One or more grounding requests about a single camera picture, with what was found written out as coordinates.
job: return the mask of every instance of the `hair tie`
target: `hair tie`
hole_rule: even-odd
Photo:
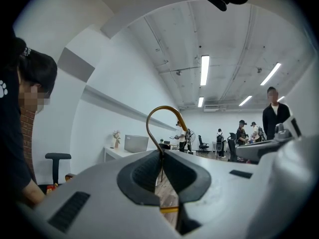
[[[31,52],[31,49],[26,47],[24,49],[24,52],[22,53],[22,56],[27,57],[30,54],[30,52]]]

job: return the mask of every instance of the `rectangular light fixture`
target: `rectangular light fixture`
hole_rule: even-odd
[[[244,101],[241,102],[241,104],[239,106],[242,106],[243,104],[245,104],[249,99],[251,99],[253,96],[248,96]]]
[[[201,57],[201,76],[200,76],[200,85],[205,86],[207,82],[209,68],[209,56],[204,55]]]
[[[198,100],[198,107],[201,107],[203,105],[204,97],[200,97]]]
[[[273,68],[273,70],[270,72],[270,74],[266,77],[266,79],[260,85],[261,86],[265,85],[269,81],[269,79],[276,73],[276,71],[279,69],[280,66],[281,66],[281,63],[277,63],[275,67]]]

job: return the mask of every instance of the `gold hook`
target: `gold hook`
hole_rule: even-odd
[[[179,111],[176,110],[175,108],[171,107],[171,106],[159,106],[159,107],[155,108],[153,111],[150,112],[148,118],[146,119],[146,131],[148,132],[148,134],[149,134],[150,138],[152,139],[153,143],[158,148],[158,150],[159,150],[159,152],[161,154],[161,158],[163,158],[164,157],[163,150],[161,149],[160,145],[155,140],[154,136],[151,134],[150,129],[149,129],[150,118],[151,118],[152,114],[155,113],[158,110],[169,110],[169,111],[173,112],[176,115],[176,117],[178,118],[178,121],[180,122],[180,125],[183,128],[183,130],[184,131],[188,131],[188,129],[187,129],[186,124],[185,124],[181,114],[179,113]]]

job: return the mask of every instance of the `floor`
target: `floor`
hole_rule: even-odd
[[[197,156],[216,159],[215,153],[204,153],[204,152],[196,152]],[[218,158],[221,161],[227,161],[229,158],[229,153],[225,152],[226,158]],[[168,178],[166,177],[165,173],[163,174],[163,181],[160,182],[161,173],[158,177],[158,185],[155,189],[155,194],[160,198],[160,206],[161,207],[172,207],[178,206],[178,195],[173,189],[172,185],[170,184]],[[175,228],[177,222],[177,212],[176,213],[166,213],[163,214],[167,221]]]

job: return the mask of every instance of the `silver laptop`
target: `silver laptop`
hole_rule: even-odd
[[[139,135],[125,135],[124,150],[130,153],[146,151],[148,148],[149,138]]]

